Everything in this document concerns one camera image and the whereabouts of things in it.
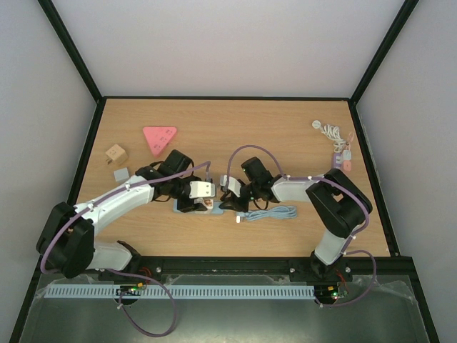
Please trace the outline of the white 66W USB charger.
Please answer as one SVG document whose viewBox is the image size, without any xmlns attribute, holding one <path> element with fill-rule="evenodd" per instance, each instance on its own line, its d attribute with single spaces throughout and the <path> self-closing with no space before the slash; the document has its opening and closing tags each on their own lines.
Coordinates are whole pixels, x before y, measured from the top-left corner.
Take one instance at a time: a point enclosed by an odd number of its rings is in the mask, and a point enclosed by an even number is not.
<svg viewBox="0 0 457 343">
<path fill-rule="evenodd" d="M 114 179 L 117 183 L 123 183 L 130 178 L 129 170 L 127 167 L 117 169 L 114 171 Z"/>
</svg>

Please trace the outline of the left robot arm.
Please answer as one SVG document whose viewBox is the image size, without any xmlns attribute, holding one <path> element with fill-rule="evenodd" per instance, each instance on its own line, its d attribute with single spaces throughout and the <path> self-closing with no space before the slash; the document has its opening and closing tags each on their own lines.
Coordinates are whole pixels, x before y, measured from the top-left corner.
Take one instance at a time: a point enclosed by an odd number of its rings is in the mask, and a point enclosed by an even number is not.
<svg viewBox="0 0 457 343">
<path fill-rule="evenodd" d="M 59 272 L 71 279 L 87 269 L 133 273 L 141 255 L 123 241 L 101 242 L 97 236 L 129 211 L 160 197 L 175 199 L 182 213 L 204 212 L 205 199 L 215 195 L 210 177 L 194 172 L 200 167 L 174 149 L 163 161 L 138 169 L 115 189 L 87 202 L 57 204 L 36 244 L 44 274 Z"/>
</svg>

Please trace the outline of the white cube plug red pattern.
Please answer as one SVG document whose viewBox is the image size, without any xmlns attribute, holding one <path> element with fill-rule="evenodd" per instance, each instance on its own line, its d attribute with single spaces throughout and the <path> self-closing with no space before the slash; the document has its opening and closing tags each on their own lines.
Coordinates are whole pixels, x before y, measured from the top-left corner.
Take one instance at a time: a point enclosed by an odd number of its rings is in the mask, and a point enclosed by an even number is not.
<svg viewBox="0 0 457 343">
<path fill-rule="evenodd" d="M 214 200 L 212 198 L 200 198 L 205 212 L 211 212 L 214 209 Z"/>
</svg>

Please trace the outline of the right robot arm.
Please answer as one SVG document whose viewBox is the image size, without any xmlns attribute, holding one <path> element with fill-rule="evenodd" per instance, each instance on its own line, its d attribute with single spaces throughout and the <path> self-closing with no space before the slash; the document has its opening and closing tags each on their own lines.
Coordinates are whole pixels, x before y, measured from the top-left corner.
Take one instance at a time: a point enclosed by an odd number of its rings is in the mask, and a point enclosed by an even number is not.
<svg viewBox="0 0 457 343">
<path fill-rule="evenodd" d="M 224 194 L 219 207 L 246 213 L 249 204 L 259 199 L 267 204 L 311 203 L 326 228 L 311 253 L 311 271 L 321 280 L 333 275 L 356 232 L 369 223 L 373 206 L 368 197 L 340 169 L 317 177 L 273 176 L 257 157 L 245 161 L 241 168 L 247 183 L 227 174 L 220 177 Z"/>
</svg>

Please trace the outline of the light blue power strip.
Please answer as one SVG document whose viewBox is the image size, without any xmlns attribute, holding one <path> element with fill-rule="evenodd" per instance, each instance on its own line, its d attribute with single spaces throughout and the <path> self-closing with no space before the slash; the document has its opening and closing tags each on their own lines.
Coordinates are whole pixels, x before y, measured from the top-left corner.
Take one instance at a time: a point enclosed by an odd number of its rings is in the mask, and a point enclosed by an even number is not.
<svg viewBox="0 0 457 343">
<path fill-rule="evenodd" d="M 173 202 L 173 212 L 178 213 L 178 214 L 184 214 L 184 212 L 178 210 L 178 201 L 175 199 Z M 195 215 L 222 215 L 224 213 L 224 210 L 219 208 L 220 202 L 212 202 L 212 205 L 209 206 L 207 204 L 202 203 L 204 206 L 204 210 L 198 210 L 198 211 L 191 211 L 187 212 L 186 214 L 195 214 Z"/>
</svg>

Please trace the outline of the beige dragon cube plug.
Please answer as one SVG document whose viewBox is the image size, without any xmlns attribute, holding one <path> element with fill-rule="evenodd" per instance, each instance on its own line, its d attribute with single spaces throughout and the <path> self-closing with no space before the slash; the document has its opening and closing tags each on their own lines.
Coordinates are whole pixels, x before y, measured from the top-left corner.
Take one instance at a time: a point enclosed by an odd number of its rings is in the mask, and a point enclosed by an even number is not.
<svg viewBox="0 0 457 343">
<path fill-rule="evenodd" d="M 106 163 L 120 165 L 123 164 L 128 158 L 128 154 L 124 148 L 118 144 L 114 144 L 105 151 Z"/>
</svg>

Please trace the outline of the pink triangular power strip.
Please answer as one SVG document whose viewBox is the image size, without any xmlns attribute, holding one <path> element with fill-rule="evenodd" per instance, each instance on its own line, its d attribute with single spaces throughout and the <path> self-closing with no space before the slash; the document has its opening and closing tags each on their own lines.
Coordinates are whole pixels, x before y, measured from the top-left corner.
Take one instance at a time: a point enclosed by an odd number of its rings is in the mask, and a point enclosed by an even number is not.
<svg viewBox="0 0 457 343">
<path fill-rule="evenodd" d="M 162 154 L 177 134 L 175 126 L 145 126 L 143 134 L 154 157 Z"/>
</svg>

